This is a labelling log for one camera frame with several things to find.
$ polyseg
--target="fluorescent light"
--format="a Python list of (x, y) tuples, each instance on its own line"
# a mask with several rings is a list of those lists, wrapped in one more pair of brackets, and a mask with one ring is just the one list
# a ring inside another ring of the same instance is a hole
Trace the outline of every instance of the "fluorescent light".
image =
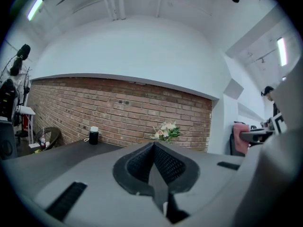
[(36, 11), (38, 10), (38, 8), (40, 7), (41, 3), (43, 2), (43, 0), (37, 0), (33, 7), (31, 8), (30, 12), (28, 13), (27, 19), (30, 21), (32, 20), (34, 14), (36, 13)]
[(284, 38), (278, 39), (277, 42), (280, 52), (281, 66), (285, 66), (287, 64), (287, 57)]

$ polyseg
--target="small table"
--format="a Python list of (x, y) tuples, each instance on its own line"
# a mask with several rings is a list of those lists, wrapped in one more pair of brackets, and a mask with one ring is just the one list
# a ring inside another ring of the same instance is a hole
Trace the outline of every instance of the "small table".
[[(18, 106), (17, 107), (17, 112), (27, 116), (27, 118), (28, 118), (28, 121), (27, 121), (28, 143), (33, 144), (34, 143), (33, 124), (34, 124), (34, 115), (36, 115), (36, 113), (32, 110), (31, 107), (24, 107), (24, 106)], [(31, 128), (32, 141), (30, 140), (30, 136), (29, 136), (29, 126)]]

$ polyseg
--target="black chair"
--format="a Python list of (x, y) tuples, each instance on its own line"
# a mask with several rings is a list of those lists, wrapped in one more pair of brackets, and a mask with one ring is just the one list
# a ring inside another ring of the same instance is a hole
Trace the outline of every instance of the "black chair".
[[(45, 128), (44, 129), (44, 134), (47, 134), (47, 133), (51, 133), (51, 137), (50, 137), (50, 140), (49, 140), (50, 144), (43, 151), (49, 150), (49, 149), (53, 148), (54, 146), (56, 146), (58, 138), (59, 138), (61, 132), (60, 132), (60, 130), (58, 128), (49, 127), (49, 128)], [(41, 138), (42, 134), (43, 134), (43, 130), (40, 130), (36, 134), (35, 142), (38, 142), (39, 144), (41, 143), (40, 142), (40, 138)]]

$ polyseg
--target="person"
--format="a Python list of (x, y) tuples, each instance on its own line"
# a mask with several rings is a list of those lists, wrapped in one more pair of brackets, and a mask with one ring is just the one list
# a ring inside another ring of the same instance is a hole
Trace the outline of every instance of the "person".
[[(23, 64), (23, 61), (25, 61), (28, 58), (28, 55), (30, 53), (30, 46), (28, 44), (25, 44), (21, 47), (20, 50), (17, 51), (16, 59), (12, 61), (12, 59), (8, 62), (8, 64), (4, 67), (4, 70), (2, 71), (0, 75), (0, 97), (1, 99), (1, 108), (7, 109), (8, 105), (10, 107), (10, 110), (5, 110), (6, 117), (9, 121), (13, 120), (16, 107), (22, 101), (23, 94), (24, 94), (24, 85), (27, 78), (27, 69)], [(7, 95), (9, 95), (10, 92), (14, 92), (11, 97), (8, 96), (8, 98), (13, 98), (13, 102), (7, 102)]]
[[(274, 91), (274, 88), (271, 87), (271, 86), (267, 86), (262, 92), (261, 92), (261, 95), (262, 96), (266, 96), (267, 99), (270, 101), (270, 102), (273, 102), (273, 98), (272, 98), (272, 95), (271, 95), (271, 92)], [(274, 117), (279, 113), (279, 109), (277, 108), (276, 106), (276, 103), (274, 103)]]

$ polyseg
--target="white ceiling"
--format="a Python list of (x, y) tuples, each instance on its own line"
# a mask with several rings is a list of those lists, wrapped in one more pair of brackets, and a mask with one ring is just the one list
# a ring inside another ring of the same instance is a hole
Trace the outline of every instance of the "white ceiling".
[[(108, 17), (103, 0), (65, 0), (57, 5), (60, 1), (44, 0), (39, 13), (30, 21), (31, 29), (45, 45), (77, 26)], [(125, 0), (125, 13), (127, 16), (155, 16), (157, 3), (158, 0)], [(163, 0), (160, 17), (184, 23), (206, 34), (215, 3), (216, 0)], [(276, 40), (281, 36), (286, 40), (289, 62), (284, 67), (279, 66), (276, 44)], [(264, 63), (262, 60), (255, 61), (272, 50), (272, 53), (264, 57)], [(261, 89), (267, 85), (275, 87), (279, 84), (282, 77), (292, 69), (300, 53), (301, 44), (296, 30), (287, 19), (283, 19), (248, 48), (244, 48), (236, 59), (246, 67)]]

